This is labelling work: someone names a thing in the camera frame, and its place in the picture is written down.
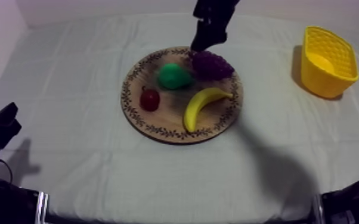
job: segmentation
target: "table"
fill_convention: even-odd
[[[243,82],[241,116],[202,144],[171,146],[139,134],[119,104],[143,56],[189,45],[191,14],[90,18],[31,30],[0,79],[21,132],[0,158],[14,183],[50,194],[52,214],[142,223],[297,219],[318,192],[359,180],[359,81],[333,101],[299,85],[305,26],[235,16],[210,50]],[[355,48],[359,33],[327,27]],[[0,178],[8,172],[0,165]]]

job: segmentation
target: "plastic basket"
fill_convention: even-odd
[[[334,98],[359,79],[352,46],[320,27],[305,29],[302,83],[314,94]]]

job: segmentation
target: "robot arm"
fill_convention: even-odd
[[[199,18],[196,36],[191,44],[193,51],[224,43],[225,31],[239,0],[198,0],[193,15]]]

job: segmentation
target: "wooden plate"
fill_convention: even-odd
[[[188,47],[174,47],[156,51],[136,63],[122,85],[121,107],[134,128],[151,139],[169,144],[193,144],[219,135],[235,121],[242,106],[242,84],[237,73],[229,79],[195,82],[193,85],[170,91],[157,84],[161,66],[177,63],[194,73]],[[140,107],[142,88],[155,89],[160,94],[159,108],[154,112]],[[233,99],[222,99],[205,106],[197,117],[196,131],[188,133],[182,124],[189,100],[207,87],[219,87],[234,94]]]

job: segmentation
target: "yellow banana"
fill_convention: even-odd
[[[196,119],[199,111],[208,103],[217,101],[221,98],[232,98],[233,94],[224,92],[219,88],[206,88],[195,94],[189,101],[185,110],[184,126],[188,132],[194,132],[196,128]]]

